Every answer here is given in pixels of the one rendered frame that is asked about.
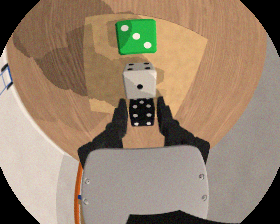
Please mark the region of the tan flat square mat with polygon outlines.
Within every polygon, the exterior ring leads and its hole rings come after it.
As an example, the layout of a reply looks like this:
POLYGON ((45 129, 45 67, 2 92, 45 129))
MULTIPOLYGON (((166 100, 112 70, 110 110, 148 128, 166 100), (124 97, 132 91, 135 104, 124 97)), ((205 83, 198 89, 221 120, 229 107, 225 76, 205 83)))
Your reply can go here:
POLYGON ((163 96, 173 118, 195 77, 208 39, 178 24, 135 14, 104 14, 85 17, 83 57, 87 93, 91 111, 114 113, 125 97, 122 71, 126 64, 151 62, 157 71, 157 98, 163 96), (149 54, 120 55, 115 24, 122 20, 154 19, 157 51, 149 54))

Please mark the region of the green die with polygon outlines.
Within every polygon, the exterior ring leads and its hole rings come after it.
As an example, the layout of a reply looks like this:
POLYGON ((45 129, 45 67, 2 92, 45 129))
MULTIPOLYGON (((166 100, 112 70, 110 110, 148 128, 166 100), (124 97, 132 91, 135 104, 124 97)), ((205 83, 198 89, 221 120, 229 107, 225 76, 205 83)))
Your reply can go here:
POLYGON ((118 21, 115 29, 120 55, 157 51, 156 21, 154 19, 118 21))

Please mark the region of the black die with white pips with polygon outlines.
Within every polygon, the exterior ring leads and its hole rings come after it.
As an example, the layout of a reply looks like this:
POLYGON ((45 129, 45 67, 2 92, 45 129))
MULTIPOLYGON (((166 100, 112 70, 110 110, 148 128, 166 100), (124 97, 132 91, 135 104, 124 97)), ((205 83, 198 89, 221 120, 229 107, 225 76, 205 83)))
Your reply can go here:
POLYGON ((155 106, 153 98, 130 99, 129 115, 131 126, 153 126, 155 106))

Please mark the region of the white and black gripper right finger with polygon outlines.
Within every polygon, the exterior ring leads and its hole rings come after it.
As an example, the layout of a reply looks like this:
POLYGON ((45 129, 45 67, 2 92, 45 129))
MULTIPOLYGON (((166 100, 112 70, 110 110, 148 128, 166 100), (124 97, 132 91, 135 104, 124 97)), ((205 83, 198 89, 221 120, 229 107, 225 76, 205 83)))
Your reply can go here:
POLYGON ((174 146, 174 145, 192 145, 197 147, 203 157, 204 163, 206 165, 210 143, 194 137, 194 135, 182 128, 179 122, 173 119, 169 105, 165 104, 163 96, 157 98, 157 120, 159 126, 159 132, 161 135, 165 136, 164 146, 174 146), (180 142, 181 139, 181 142, 180 142))

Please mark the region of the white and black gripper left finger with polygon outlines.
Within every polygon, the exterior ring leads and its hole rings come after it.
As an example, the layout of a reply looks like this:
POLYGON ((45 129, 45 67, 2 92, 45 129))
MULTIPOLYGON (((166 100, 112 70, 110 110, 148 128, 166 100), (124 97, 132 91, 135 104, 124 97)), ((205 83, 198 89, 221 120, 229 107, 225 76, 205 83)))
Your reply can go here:
POLYGON ((126 100, 119 100, 118 108, 114 109, 112 122, 106 125, 103 132, 97 135, 92 142, 78 148, 78 156, 84 169, 85 161, 90 151, 99 148, 123 148, 122 138, 127 134, 128 110, 126 100))

